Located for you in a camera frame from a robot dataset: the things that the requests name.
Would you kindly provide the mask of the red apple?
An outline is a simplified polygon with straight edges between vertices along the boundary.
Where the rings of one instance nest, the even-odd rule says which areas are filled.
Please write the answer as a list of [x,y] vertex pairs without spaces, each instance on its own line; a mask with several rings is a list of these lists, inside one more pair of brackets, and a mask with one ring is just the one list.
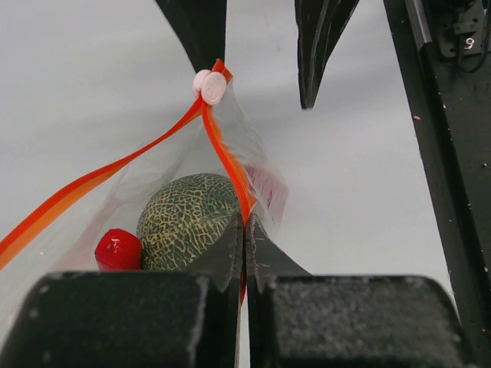
[[279,225],[288,200],[288,187],[282,177],[263,166],[245,166],[245,171],[257,200],[255,212],[268,224]]

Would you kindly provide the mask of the clear zip bag orange zipper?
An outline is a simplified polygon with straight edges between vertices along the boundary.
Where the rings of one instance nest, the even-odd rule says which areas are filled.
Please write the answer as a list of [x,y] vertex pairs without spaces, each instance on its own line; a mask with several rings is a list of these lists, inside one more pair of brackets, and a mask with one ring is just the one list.
[[[161,136],[68,183],[2,239],[2,319],[20,308],[43,274],[99,270],[94,252],[102,236],[121,228],[137,237],[144,207],[173,180],[198,173],[226,176],[239,200],[234,215],[259,218],[245,166],[263,166],[286,182],[236,98],[232,73],[217,60],[196,74],[193,90],[188,111]],[[281,224],[259,220],[270,232]]]

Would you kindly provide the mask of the green netted melon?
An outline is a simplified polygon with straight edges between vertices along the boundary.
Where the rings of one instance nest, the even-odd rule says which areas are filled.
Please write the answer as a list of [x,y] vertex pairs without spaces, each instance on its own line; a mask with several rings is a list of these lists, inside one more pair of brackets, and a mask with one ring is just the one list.
[[141,268],[185,268],[221,237],[239,211],[236,191],[226,176],[198,173],[173,180],[151,197],[137,222]]

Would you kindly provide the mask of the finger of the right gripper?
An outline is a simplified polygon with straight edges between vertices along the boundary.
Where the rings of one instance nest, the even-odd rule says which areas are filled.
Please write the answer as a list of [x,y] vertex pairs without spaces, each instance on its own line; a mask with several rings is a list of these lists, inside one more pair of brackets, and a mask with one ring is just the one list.
[[295,0],[302,109],[314,107],[328,59],[357,5],[358,0]]
[[210,69],[226,53],[226,0],[156,0],[194,71]]

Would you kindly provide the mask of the red chili pepper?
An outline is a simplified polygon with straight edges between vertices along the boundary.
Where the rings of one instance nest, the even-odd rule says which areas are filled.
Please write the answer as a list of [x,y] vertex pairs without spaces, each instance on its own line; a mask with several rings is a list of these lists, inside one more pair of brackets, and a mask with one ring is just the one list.
[[100,271],[141,270],[142,245],[138,237],[121,228],[108,230],[95,248]]

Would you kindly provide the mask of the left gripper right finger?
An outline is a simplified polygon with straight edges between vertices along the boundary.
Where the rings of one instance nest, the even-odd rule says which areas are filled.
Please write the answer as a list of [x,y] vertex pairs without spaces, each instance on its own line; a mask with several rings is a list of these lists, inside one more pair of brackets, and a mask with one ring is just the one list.
[[435,280],[313,275],[253,215],[245,227],[253,367],[469,367],[472,349]]

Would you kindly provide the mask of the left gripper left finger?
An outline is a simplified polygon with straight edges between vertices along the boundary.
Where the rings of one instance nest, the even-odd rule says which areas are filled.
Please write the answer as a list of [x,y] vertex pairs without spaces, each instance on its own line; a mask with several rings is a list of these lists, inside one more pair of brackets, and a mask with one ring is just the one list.
[[183,271],[51,273],[28,292],[3,367],[236,367],[244,228]]

